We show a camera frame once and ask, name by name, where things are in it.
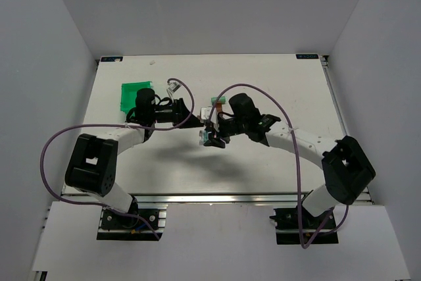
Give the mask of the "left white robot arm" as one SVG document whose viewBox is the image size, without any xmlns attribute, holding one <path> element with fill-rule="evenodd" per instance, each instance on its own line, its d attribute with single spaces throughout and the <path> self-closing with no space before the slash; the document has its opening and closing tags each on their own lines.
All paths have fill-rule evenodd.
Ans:
<svg viewBox="0 0 421 281">
<path fill-rule="evenodd" d="M 96 198 L 101 204 L 124 214 L 135 214 L 135 198 L 115 182 L 118 155 L 145 143 L 152 136 L 156 123 L 171 123 L 176 128 L 198 128 L 203 123 L 187 109 L 184 100 L 167 97 L 156 102 L 151 88 L 137 91 L 135 107 L 130 109 L 127 123 L 143 128 L 117 128 L 98 136 L 81 134 L 76 140 L 65 173 L 65 184 Z"/>
</svg>

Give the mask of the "brown arch block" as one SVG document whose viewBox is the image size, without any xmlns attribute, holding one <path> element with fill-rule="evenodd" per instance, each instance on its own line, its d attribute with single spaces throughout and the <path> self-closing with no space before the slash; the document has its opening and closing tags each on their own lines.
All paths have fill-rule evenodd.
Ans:
<svg viewBox="0 0 421 281">
<path fill-rule="evenodd" d="M 216 105 L 216 112 L 217 113 L 222 112 L 222 104 L 221 103 L 216 103 L 215 105 Z"/>
</svg>

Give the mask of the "green plastic bin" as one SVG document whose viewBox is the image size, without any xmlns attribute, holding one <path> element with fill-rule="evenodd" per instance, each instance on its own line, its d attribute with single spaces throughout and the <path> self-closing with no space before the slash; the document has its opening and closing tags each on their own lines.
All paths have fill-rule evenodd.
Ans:
<svg viewBox="0 0 421 281">
<path fill-rule="evenodd" d="M 137 91 L 143 88 L 153 89 L 152 81 L 123 83 L 121 85 L 120 110 L 127 114 L 136 105 Z"/>
</svg>

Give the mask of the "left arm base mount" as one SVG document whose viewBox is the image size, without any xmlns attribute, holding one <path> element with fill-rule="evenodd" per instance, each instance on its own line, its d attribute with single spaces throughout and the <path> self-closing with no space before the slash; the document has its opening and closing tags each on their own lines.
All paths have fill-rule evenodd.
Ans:
<svg viewBox="0 0 421 281">
<path fill-rule="evenodd" d="M 138 215 L 143 217 L 159 237 L 164 232 L 166 222 L 165 209 L 139 208 Z M 122 217 L 108 209 L 103 209 L 97 230 L 99 241 L 152 241 L 158 239 L 148 225 L 137 218 Z"/>
</svg>

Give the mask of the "white cube block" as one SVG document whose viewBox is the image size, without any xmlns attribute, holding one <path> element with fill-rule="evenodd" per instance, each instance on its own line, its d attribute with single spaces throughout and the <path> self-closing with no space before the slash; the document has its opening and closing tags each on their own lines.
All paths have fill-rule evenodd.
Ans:
<svg viewBox="0 0 421 281">
<path fill-rule="evenodd" d="M 199 113 L 199 119 L 201 122 L 205 123 L 210 121 L 213 124 L 217 123 L 217 112 L 212 107 L 202 107 Z"/>
</svg>

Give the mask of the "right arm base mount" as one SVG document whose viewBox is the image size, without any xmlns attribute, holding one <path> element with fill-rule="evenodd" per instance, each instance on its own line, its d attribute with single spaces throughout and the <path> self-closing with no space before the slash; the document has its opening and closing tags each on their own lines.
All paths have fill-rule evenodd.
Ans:
<svg viewBox="0 0 421 281">
<path fill-rule="evenodd" d="M 326 216 L 328 220 L 317 234 L 312 244 L 329 245 L 338 244 L 339 238 L 336 232 L 330 233 L 336 227 L 334 215 L 325 211 L 318 217 L 313 217 L 310 213 L 303 209 L 302 226 L 303 241 L 308 243 L 316 229 L 323 223 Z M 299 226 L 298 226 L 298 210 L 297 208 L 277 208 L 269 219 L 274 223 L 276 229 L 276 243 L 278 245 L 300 245 Z"/>
</svg>

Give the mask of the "green cylinder block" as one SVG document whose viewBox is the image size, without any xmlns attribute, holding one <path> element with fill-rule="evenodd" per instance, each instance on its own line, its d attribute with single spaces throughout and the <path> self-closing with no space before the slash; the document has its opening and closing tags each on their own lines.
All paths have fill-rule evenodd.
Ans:
<svg viewBox="0 0 421 281">
<path fill-rule="evenodd" d="M 211 101 L 212 104 L 215 104 L 215 103 L 225 104 L 226 103 L 226 97 L 225 96 L 212 97 L 210 101 Z"/>
</svg>

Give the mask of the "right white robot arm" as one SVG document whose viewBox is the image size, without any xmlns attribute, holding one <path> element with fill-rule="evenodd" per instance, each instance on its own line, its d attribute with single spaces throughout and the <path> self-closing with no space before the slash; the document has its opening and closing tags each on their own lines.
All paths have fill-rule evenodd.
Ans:
<svg viewBox="0 0 421 281">
<path fill-rule="evenodd" d="M 201 145 L 225 148 L 232 136 L 245 134 L 253 142 L 313 163 L 322 170 L 324 184 L 302 199 L 306 215 L 318 217 L 336 205 L 352 205 L 376 176 L 359 142 L 351 136 L 333 140 L 294 130 L 281 118 L 260 113 L 245 93 L 231 97 L 229 104 L 232 113 L 227 115 L 212 107 L 201 108 L 199 118 L 205 125 Z"/>
</svg>

